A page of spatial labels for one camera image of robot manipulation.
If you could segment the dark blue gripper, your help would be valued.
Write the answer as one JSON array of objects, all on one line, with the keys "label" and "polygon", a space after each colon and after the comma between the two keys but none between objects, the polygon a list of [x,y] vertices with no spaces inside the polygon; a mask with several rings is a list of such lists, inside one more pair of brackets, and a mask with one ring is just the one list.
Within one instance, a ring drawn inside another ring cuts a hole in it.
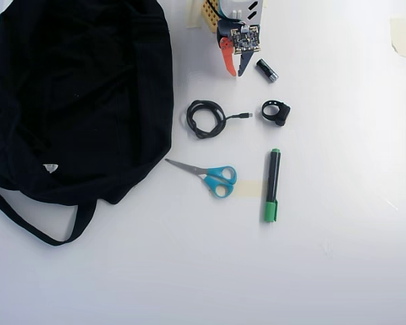
[{"label": "dark blue gripper", "polygon": [[[220,19],[217,23],[217,43],[221,48],[221,53],[223,55],[225,67],[229,74],[233,77],[237,76],[233,64],[233,37],[232,30],[240,30],[243,26],[242,21],[230,20],[230,19]],[[238,76],[241,77],[246,70],[247,65],[249,64],[254,51],[243,51],[240,57],[240,65],[238,69]]]}]

